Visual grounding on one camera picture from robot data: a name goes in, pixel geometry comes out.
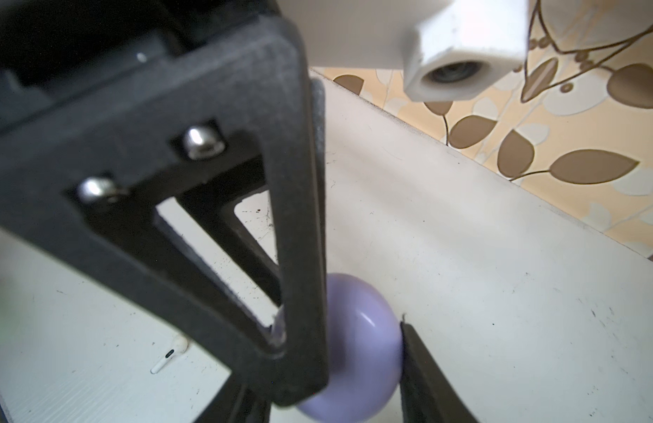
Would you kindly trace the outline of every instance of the screw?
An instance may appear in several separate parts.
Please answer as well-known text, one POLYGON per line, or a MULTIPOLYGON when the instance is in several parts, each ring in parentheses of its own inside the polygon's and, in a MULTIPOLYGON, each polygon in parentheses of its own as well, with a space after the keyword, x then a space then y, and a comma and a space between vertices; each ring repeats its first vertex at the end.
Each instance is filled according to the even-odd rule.
POLYGON ((183 136, 183 148, 191 160, 203 160, 218 156, 226 149, 226 144, 215 129, 195 126, 183 136))
POLYGON ((459 82, 479 72, 481 67, 482 63, 480 62, 451 63, 434 69, 427 75, 427 77, 430 78, 430 80, 441 84, 459 82))
POLYGON ((77 186, 77 198, 86 205, 99 202, 113 203, 125 192, 108 177, 92 176, 86 178, 77 186))

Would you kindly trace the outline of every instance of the purple sphere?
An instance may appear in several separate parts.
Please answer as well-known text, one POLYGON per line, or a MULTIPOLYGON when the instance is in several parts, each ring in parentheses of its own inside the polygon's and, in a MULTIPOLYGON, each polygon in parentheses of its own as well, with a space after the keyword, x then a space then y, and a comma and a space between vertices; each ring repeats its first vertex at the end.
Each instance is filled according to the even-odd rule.
POLYGON ((298 404, 325 423, 355 423, 378 413, 401 379, 399 321, 374 287, 354 276, 326 278, 329 382, 298 404))

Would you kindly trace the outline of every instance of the beige wall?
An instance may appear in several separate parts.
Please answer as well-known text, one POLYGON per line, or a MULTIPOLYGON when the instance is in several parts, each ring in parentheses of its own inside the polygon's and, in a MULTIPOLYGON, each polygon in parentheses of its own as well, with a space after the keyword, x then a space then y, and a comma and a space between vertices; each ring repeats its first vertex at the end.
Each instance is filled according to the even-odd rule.
POLYGON ((399 71, 315 70, 653 260, 653 1, 531 16, 526 63, 472 101, 411 102, 399 71))

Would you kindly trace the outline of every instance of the white table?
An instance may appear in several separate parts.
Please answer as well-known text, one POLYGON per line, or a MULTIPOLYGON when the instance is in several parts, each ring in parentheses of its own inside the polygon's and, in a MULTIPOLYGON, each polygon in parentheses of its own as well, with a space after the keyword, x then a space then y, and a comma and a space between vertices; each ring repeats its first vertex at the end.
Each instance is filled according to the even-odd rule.
MULTIPOLYGON (((328 270, 406 314, 484 423, 652 423, 653 263, 329 81, 326 95, 328 270)), ((271 319, 173 203, 161 212, 271 319)), ((238 212, 272 251, 267 197, 238 212)), ((189 422, 227 377, 196 345, 151 375, 172 327, 1 230, 0 283, 15 423, 189 422)), ((398 395, 372 421, 400 422, 398 395)))

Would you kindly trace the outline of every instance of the white plastic nut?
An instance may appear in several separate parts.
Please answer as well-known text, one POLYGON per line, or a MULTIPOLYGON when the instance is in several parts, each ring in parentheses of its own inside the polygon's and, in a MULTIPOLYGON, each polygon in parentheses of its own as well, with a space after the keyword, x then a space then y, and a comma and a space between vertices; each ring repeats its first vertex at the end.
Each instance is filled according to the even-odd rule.
POLYGON ((527 0, 455 0, 415 27, 404 60, 406 95, 416 102, 476 97, 524 61, 528 19, 527 0), (442 82, 457 72, 469 76, 442 82))

